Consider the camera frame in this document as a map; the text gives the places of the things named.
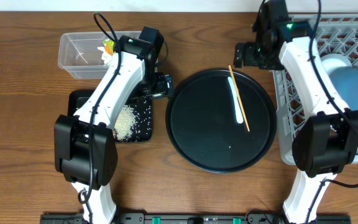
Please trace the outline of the wooden chopstick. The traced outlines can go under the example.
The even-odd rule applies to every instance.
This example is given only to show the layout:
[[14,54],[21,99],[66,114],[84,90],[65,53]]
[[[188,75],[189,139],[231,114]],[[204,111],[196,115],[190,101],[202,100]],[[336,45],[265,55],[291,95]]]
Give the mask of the wooden chopstick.
[[235,79],[235,76],[234,76],[234,72],[232,70],[232,67],[231,65],[228,65],[229,67],[229,71],[230,71],[230,74],[231,74],[231,78],[232,78],[232,82],[233,82],[233,85],[234,85],[234,89],[236,91],[236,96],[237,96],[237,101],[238,101],[238,104],[239,104],[239,107],[241,109],[241,113],[242,113],[242,117],[243,117],[243,120],[244,120],[244,124],[247,128],[247,131],[250,132],[250,127],[249,127],[249,124],[248,124],[248,121],[247,121],[247,117],[246,117],[246,114],[245,114],[245,111],[244,111],[244,107],[242,105],[242,100],[241,100],[241,96],[239,94],[239,90],[238,90],[238,87],[237,87],[237,84],[236,84],[236,79]]

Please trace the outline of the white tissue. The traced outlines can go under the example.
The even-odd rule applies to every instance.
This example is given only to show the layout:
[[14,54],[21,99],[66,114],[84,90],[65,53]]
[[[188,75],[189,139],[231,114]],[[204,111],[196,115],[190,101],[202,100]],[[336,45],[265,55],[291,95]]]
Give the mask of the white tissue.
[[102,51],[101,60],[103,61],[105,66],[110,66],[113,52],[111,49],[106,45],[104,47],[98,47],[98,50]]

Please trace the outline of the green yellow snack wrapper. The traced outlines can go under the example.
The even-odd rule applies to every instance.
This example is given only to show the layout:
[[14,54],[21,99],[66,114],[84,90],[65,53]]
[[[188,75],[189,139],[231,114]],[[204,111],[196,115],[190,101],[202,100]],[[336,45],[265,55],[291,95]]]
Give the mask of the green yellow snack wrapper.
[[113,40],[103,40],[103,44],[104,44],[104,51],[108,54],[108,55],[113,55],[114,54],[114,44],[115,42]]

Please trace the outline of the dark blue plate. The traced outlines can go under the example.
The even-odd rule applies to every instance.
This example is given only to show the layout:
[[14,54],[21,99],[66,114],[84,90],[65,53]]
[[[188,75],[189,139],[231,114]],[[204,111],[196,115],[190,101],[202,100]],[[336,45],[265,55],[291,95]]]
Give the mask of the dark blue plate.
[[329,77],[341,98],[351,110],[358,110],[358,68],[339,67]]

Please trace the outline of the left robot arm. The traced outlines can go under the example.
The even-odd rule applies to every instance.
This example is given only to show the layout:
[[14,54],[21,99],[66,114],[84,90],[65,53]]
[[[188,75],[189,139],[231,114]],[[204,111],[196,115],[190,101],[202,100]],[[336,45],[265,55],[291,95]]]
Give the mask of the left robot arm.
[[173,93],[171,77],[155,70],[164,46],[159,32],[115,39],[111,64],[92,95],[55,122],[55,168],[78,192],[86,223],[111,223],[116,212],[109,183],[117,166],[113,130],[124,105]]

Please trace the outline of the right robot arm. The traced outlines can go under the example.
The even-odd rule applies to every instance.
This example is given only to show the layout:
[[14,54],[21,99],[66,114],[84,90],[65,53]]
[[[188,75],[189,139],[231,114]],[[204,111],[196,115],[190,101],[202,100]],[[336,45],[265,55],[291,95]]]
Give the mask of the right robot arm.
[[291,145],[297,166],[279,223],[318,223],[317,207],[358,148],[358,110],[341,98],[326,73],[315,38],[317,25],[293,21],[284,0],[263,1],[253,42],[238,43],[233,64],[286,70],[301,100],[305,123]]

